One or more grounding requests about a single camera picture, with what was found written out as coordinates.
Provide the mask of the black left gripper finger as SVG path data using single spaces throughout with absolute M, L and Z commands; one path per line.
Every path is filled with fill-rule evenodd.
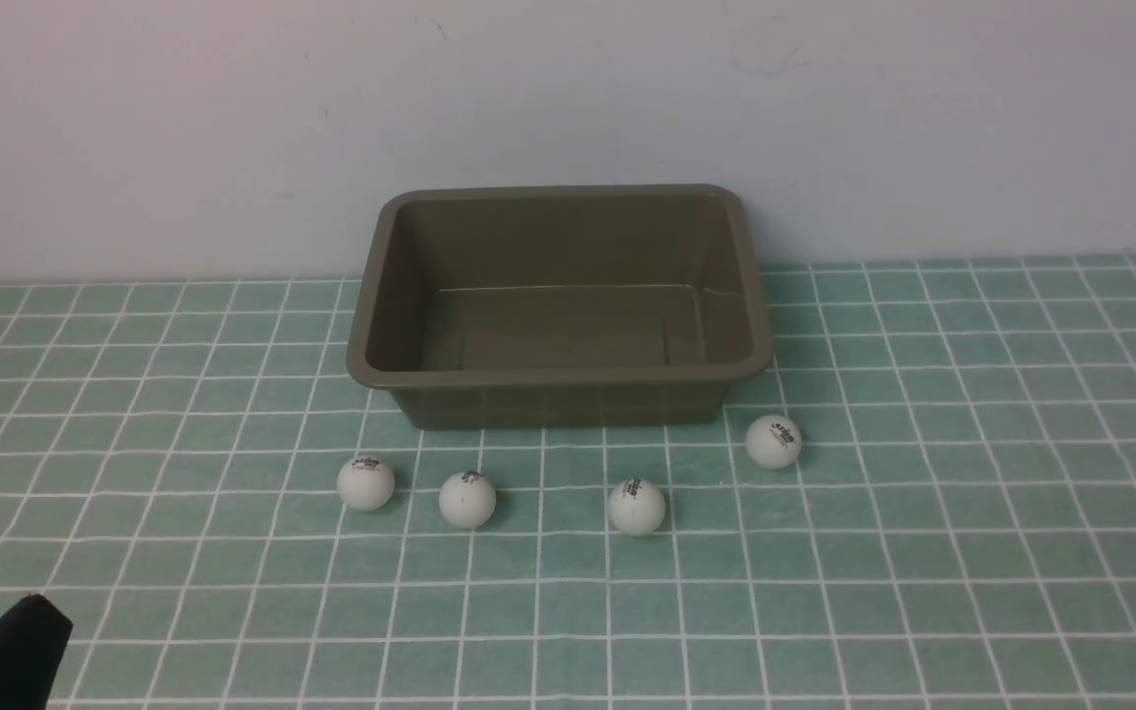
M 43 595 L 28 595 L 0 616 L 0 709 L 45 709 L 75 629 Z

